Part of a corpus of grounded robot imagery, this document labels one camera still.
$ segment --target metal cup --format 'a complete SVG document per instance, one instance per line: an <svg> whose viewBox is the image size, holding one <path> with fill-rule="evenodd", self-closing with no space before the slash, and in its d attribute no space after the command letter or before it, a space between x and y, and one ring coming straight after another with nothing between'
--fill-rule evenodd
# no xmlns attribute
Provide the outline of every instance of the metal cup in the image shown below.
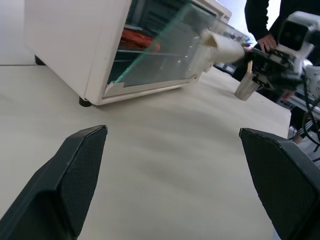
<svg viewBox="0 0 320 240"><path fill-rule="evenodd" d="M246 72L234 93L237 98L247 101L254 91L257 90L259 84L253 81L254 76L252 72Z"/></svg>

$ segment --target black cable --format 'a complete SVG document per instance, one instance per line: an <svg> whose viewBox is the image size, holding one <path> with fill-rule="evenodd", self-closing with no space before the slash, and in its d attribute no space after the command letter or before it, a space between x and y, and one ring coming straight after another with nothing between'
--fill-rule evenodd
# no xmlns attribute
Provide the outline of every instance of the black cable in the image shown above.
<svg viewBox="0 0 320 240"><path fill-rule="evenodd" d="M316 158L315 160L312 160L312 162L316 163L320 160L320 157Z"/></svg>
<svg viewBox="0 0 320 240"><path fill-rule="evenodd" d="M320 146L320 143L318 143L316 140L314 140L309 135L309 133L308 133L308 131L306 129L306 119L307 119L308 116L311 116L312 123L314 124L314 126L316 128L316 133L317 133L318 140L320 141L319 128L318 128L317 122L315 120L315 117L313 115L313 110L314 110L315 106L320 102L320 97L318 97L318 99L315 101L315 103L310 108L309 97L308 97L308 89L307 89L307 80L308 79L307 79L307 73L306 73L305 69L303 69L303 74L304 74L304 76L303 76L304 77L304 81L303 81L304 98L305 98L305 105L306 105L306 109L307 109L308 113L303 116L302 128L303 128L304 134L308 137L308 139L310 139L317 146Z"/></svg>
<svg viewBox="0 0 320 240"><path fill-rule="evenodd" d="M315 149L313 150L313 152L315 153L316 151L318 151L319 147L320 147L319 145L316 146Z"/></svg>

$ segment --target white wall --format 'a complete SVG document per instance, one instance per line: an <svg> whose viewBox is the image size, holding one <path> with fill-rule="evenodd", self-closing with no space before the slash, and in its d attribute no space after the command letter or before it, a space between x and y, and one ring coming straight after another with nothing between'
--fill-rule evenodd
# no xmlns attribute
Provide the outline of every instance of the white wall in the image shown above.
<svg viewBox="0 0 320 240"><path fill-rule="evenodd" d="M33 65L24 44L24 0L0 0L0 65Z"/></svg>
<svg viewBox="0 0 320 240"><path fill-rule="evenodd" d="M237 30L248 35L252 42L254 41L254 36L248 32L246 18L245 18L245 6L246 0L218 0L222 5L228 8L232 12L232 17L229 24L236 28ZM281 0L269 0L268 7L268 24L267 27L270 28L279 15Z"/></svg>

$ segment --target white table surface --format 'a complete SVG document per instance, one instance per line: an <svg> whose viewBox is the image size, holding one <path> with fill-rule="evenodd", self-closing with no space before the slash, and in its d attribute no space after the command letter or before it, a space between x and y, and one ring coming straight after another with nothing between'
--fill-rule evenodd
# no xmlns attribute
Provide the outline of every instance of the white table surface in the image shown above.
<svg viewBox="0 0 320 240"><path fill-rule="evenodd" d="M216 69L183 89L84 108L46 66L0 67L0 217L63 140L106 124L79 240L270 240L241 127L288 134L290 112Z"/></svg>

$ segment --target black jacket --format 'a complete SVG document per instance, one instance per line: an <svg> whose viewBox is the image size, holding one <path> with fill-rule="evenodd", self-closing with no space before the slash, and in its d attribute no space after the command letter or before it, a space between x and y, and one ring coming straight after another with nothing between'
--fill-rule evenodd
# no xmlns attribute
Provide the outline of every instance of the black jacket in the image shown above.
<svg viewBox="0 0 320 240"><path fill-rule="evenodd" d="M246 25L248 31L254 35L256 40L263 38L269 33L277 39L281 20L296 11L320 15L320 0L281 0L279 17L268 31L268 6L269 0L246 1L244 10Z"/></svg>

